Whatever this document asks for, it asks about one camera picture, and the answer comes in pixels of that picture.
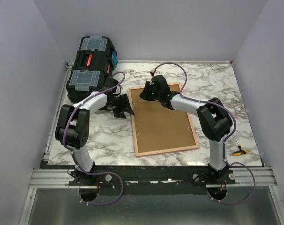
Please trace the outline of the black plastic toolbox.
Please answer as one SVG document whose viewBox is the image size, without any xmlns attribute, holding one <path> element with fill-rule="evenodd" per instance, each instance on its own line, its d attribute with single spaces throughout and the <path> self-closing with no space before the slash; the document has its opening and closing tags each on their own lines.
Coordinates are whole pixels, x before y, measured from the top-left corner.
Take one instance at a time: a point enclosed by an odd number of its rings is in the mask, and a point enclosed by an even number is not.
<svg viewBox="0 0 284 225">
<path fill-rule="evenodd" d="M 69 100 L 78 103 L 94 91 L 115 86 L 118 81 L 112 74 L 117 64 L 117 51 L 108 37 L 82 37 L 66 84 Z"/>
</svg>

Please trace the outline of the aluminium table rail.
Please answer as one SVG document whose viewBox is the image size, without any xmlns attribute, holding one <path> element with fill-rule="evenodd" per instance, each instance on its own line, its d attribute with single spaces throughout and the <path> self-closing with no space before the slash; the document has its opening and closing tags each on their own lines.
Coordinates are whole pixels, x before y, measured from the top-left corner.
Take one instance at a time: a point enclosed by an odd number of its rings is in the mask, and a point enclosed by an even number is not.
<svg viewBox="0 0 284 225">
<path fill-rule="evenodd" d="M 68 188 L 68 175 L 66 173 L 69 162 L 63 159 L 68 151 L 63 150 L 58 141 L 55 140 L 54 133 L 58 121 L 60 108 L 67 101 L 65 85 L 71 74 L 73 62 L 67 62 L 65 70 L 65 80 L 60 87 L 59 95 L 55 100 L 55 113 L 51 117 L 51 128 L 47 136 L 41 163 L 38 169 L 34 169 L 31 175 L 29 188 Z"/>
</svg>

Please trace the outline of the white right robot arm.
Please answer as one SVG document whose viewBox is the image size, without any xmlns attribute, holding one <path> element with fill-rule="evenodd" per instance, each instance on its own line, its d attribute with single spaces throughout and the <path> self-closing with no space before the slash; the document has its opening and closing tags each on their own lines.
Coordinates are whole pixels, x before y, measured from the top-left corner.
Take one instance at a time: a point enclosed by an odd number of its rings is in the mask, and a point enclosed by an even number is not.
<svg viewBox="0 0 284 225">
<path fill-rule="evenodd" d="M 220 99 L 198 100 L 183 96 L 181 91 L 171 91 L 162 75 L 147 81 L 139 97 L 146 101 L 158 101 L 170 110 L 180 110 L 198 117 L 202 132 L 209 139 L 208 179 L 214 184 L 224 179 L 229 169 L 225 142 L 234 123 Z"/>
</svg>

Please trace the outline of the pink picture frame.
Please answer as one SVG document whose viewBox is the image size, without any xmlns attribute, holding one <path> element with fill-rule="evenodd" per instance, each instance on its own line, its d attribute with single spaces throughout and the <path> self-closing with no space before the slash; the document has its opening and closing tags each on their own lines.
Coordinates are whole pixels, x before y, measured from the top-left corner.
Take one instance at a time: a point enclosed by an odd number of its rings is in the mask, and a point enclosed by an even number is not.
<svg viewBox="0 0 284 225">
<path fill-rule="evenodd" d="M 198 149 L 199 141 L 190 114 L 170 110 L 157 101 L 139 101 L 143 87 L 128 88 L 137 157 Z"/>
</svg>

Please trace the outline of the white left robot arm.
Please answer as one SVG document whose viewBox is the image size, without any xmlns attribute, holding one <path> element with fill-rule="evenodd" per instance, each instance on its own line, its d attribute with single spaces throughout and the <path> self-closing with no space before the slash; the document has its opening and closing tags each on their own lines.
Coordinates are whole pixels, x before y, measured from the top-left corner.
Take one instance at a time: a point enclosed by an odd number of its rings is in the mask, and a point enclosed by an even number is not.
<svg viewBox="0 0 284 225">
<path fill-rule="evenodd" d="M 95 162 L 89 156 L 86 143 L 89 138 L 90 116 L 98 110 L 109 110 L 114 117 L 125 119 L 125 113 L 134 115 L 127 94 L 116 94 L 121 82 L 108 78 L 102 88 L 88 92 L 73 105 L 60 109 L 55 139 L 71 154 L 75 169 L 80 171 L 80 180 L 85 185 L 95 182 Z"/>
</svg>

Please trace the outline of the black mounting base rail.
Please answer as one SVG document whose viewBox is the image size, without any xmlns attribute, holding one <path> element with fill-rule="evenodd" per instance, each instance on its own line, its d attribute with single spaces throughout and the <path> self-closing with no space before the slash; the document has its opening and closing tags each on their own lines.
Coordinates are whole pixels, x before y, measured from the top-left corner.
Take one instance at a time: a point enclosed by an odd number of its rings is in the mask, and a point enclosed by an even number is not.
<svg viewBox="0 0 284 225">
<path fill-rule="evenodd" d="M 100 195 L 204 195 L 208 187 L 235 184 L 229 168 L 214 172 L 208 166 L 96 165 L 91 175 L 74 170 L 69 186 Z"/>
</svg>

